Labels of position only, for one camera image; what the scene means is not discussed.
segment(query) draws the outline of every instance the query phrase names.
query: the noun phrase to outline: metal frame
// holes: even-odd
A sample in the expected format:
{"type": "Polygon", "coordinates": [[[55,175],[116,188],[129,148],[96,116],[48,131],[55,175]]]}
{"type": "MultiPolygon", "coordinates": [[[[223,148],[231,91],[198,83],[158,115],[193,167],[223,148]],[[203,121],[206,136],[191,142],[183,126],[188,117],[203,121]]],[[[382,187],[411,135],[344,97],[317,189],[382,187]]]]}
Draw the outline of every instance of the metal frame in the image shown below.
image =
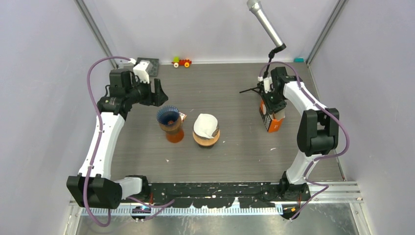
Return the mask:
{"type": "Polygon", "coordinates": [[[330,17],[327,20],[320,36],[318,37],[316,44],[314,44],[313,49],[311,50],[310,55],[308,56],[306,63],[307,66],[310,66],[311,62],[313,62],[314,57],[316,56],[317,52],[319,51],[320,47],[322,46],[324,40],[326,39],[328,33],[332,29],[334,23],[336,22],[337,18],[339,17],[340,13],[342,12],[344,6],[348,0],[338,0],[336,6],[334,7],[333,11],[331,12],[330,17]]]}
{"type": "MultiPolygon", "coordinates": [[[[104,51],[105,55],[107,57],[112,56],[110,48],[108,47],[107,42],[105,41],[104,37],[102,36],[101,32],[99,31],[98,26],[95,23],[95,20],[93,19],[88,7],[86,6],[84,0],[74,0],[76,5],[79,8],[79,11],[84,16],[85,21],[87,22],[88,26],[90,27],[93,35],[95,36],[96,40],[98,41],[99,46],[104,51]]],[[[117,64],[114,59],[110,60],[111,65],[114,69],[116,69],[117,64]]]]}
{"type": "MultiPolygon", "coordinates": [[[[342,181],[342,182],[320,182],[322,184],[329,184],[330,187],[325,192],[319,194],[316,196],[310,204],[335,204],[335,203],[349,203],[350,209],[353,212],[353,218],[355,220],[356,226],[358,228],[359,234],[361,235],[370,235],[371,231],[368,226],[367,219],[365,217],[364,208],[365,203],[362,199],[362,196],[360,194],[359,187],[357,186],[356,182],[348,182],[348,181],[342,181]]],[[[323,187],[321,186],[315,186],[309,184],[310,193],[314,194],[321,190],[323,187]]],[[[236,207],[238,206],[238,202],[235,203],[235,208],[233,208],[233,211],[235,212],[235,215],[239,214],[249,214],[249,215],[260,215],[260,214],[275,214],[277,215],[278,209],[280,205],[292,205],[297,204],[297,201],[287,201],[287,202],[274,202],[276,204],[276,208],[273,209],[257,209],[253,211],[249,211],[247,209],[238,210],[236,207]]],[[[113,210],[114,214],[117,216],[125,216],[125,218],[130,218],[132,208],[135,208],[136,206],[140,205],[139,203],[121,203],[119,206],[119,209],[113,210]]],[[[79,207],[75,202],[71,202],[70,205],[70,213],[68,217],[68,221],[66,223],[66,229],[64,232],[64,235],[75,235],[80,218],[82,216],[87,215],[85,213],[85,209],[79,207]]],[[[106,215],[107,210],[106,209],[96,209],[95,210],[96,215],[106,215]]],[[[229,214],[229,211],[220,211],[215,209],[196,209],[196,208],[187,208],[187,209],[180,209],[175,210],[171,209],[167,211],[166,213],[160,213],[159,216],[217,216],[219,214],[229,214]]]]}

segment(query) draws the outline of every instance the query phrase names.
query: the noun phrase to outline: gray wood tabletop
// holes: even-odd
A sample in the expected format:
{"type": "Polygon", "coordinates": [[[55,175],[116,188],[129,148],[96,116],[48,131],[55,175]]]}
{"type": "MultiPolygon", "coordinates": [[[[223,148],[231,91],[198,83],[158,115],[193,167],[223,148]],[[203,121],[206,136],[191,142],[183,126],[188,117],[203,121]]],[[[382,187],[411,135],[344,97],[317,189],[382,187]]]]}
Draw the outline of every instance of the gray wood tabletop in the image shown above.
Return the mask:
{"type": "MultiPolygon", "coordinates": [[[[293,63],[309,91],[316,89],[304,63],[293,63]]],[[[267,133],[259,114],[260,96],[239,91],[256,86],[263,64],[160,66],[159,76],[174,105],[187,114],[184,139],[170,143],[156,121],[159,107],[135,105],[116,143],[112,180],[145,175],[150,182],[278,181],[297,154],[301,115],[288,101],[278,132],[267,133]],[[212,114],[221,136],[212,149],[198,146],[192,127],[200,113],[212,114]]],[[[341,180],[336,159],[320,161],[312,180],[341,180]]]]}

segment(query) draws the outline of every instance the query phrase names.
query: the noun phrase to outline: cardboard box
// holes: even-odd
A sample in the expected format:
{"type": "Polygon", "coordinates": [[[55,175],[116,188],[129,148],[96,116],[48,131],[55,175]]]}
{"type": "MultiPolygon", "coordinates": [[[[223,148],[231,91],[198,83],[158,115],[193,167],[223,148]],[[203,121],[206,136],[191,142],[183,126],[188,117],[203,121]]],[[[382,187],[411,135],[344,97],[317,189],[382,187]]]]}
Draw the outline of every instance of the cardboard box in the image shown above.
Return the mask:
{"type": "Polygon", "coordinates": [[[276,114],[270,114],[265,107],[264,101],[261,101],[261,105],[259,106],[259,113],[261,114],[265,129],[267,129],[268,133],[278,131],[282,125],[282,121],[285,118],[285,109],[279,111],[276,114]]]}

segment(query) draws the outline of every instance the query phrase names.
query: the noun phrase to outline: white wall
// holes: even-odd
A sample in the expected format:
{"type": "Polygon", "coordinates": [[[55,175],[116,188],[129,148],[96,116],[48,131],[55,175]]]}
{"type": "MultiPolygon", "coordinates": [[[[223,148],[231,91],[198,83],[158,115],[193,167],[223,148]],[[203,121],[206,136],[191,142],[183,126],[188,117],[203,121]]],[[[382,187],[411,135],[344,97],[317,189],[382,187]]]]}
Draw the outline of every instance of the white wall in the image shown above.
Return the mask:
{"type": "Polygon", "coordinates": [[[7,0],[0,18],[0,234],[62,234],[95,122],[86,73],[104,54],[72,0],[7,0]]]}
{"type": "Polygon", "coordinates": [[[414,234],[415,1],[349,1],[312,63],[350,132],[341,157],[376,234],[414,234]]]}
{"type": "MultiPolygon", "coordinates": [[[[264,62],[275,47],[246,0],[86,0],[114,54],[196,62],[264,62]]],[[[307,58],[337,0],[262,0],[287,49],[307,58]]]]}

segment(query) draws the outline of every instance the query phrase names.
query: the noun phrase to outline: microphone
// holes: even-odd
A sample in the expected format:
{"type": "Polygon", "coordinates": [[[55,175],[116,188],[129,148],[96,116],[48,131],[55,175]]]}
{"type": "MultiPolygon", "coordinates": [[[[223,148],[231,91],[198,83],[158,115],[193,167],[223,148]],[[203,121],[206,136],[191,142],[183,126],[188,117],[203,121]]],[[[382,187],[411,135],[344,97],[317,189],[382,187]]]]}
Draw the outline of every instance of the microphone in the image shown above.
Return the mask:
{"type": "Polygon", "coordinates": [[[265,31],[267,31],[268,35],[273,40],[276,46],[276,48],[273,50],[274,53],[284,50],[286,46],[282,39],[278,36],[272,24],[269,22],[265,12],[262,10],[261,2],[259,0],[248,0],[247,6],[249,10],[258,18],[265,31]]]}

